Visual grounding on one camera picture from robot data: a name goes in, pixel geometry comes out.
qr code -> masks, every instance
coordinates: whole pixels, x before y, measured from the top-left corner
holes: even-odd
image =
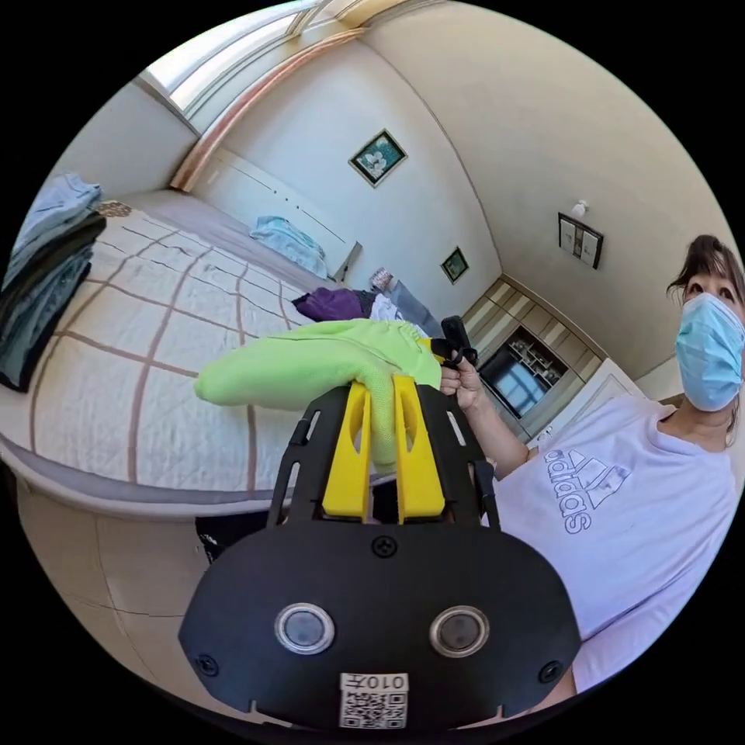
[[[406,707],[406,693],[343,691],[340,724],[356,729],[403,729]]]

headboard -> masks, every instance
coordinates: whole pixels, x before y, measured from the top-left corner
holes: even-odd
[[[284,217],[324,249],[329,275],[343,279],[353,258],[354,238],[305,197],[252,163],[218,148],[192,193],[251,229],[259,217]]]

white wall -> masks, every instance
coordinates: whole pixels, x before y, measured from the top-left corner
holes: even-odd
[[[661,401],[683,393],[681,370],[675,357],[663,362],[651,372],[634,381],[647,398]]]
[[[700,233],[734,247],[701,172],[610,72],[543,31],[447,2],[363,37],[450,136],[484,204],[504,272],[568,316],[632,378],[674,352],[665,297]],[[605,234],[593,271],[558,247],[579,200]]]
[[[52,170],[101,184],[107,198],[164,189],[197,136],[134,83],[83,127]]]
[[[683,393],[681,371],[675,357],[666,360],[662,365],[634,382],[647,398],[657,401]],[[732,461],[732,471],[735,474],[738,493],[740,493],[745,485],[745,401],[742,397],[740,398],[740,419],[733,445],[729,449],[729,457]]]
[[[383,129],[408,158],[373,188],[348,160]],[[480,205],[426,106],[375,52],[351,42],[310,62],[231,131],[226,149],[287,184],[362,244],[357,288],[385,266],[436,317],[463,314],[501,274]],[[452,285],[440,264],[460,246]]]

picture frame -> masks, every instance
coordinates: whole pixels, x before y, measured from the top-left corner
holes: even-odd
[[[593,269],[600,264],[604,237],[589,225],[559,212],[559,246]]]
[[[375,188],[407,157],[388,130],[382,130],[349,158],[349,164]]]
[[[468,271],[468,262],[456,246],[455,251],[440,265],[451,284],[455,284]]]

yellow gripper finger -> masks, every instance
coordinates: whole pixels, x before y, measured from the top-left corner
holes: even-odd
[[[362,432],[359,452],[357,435]],[[331,472],[324,493],[324,512],[343,518],[367,516],[370,492],[370,393],[354,382],[349,390]]]
[[[414,378],[393,376],[398,461],[398,522],[437,517],[445,509],[440,477]]]

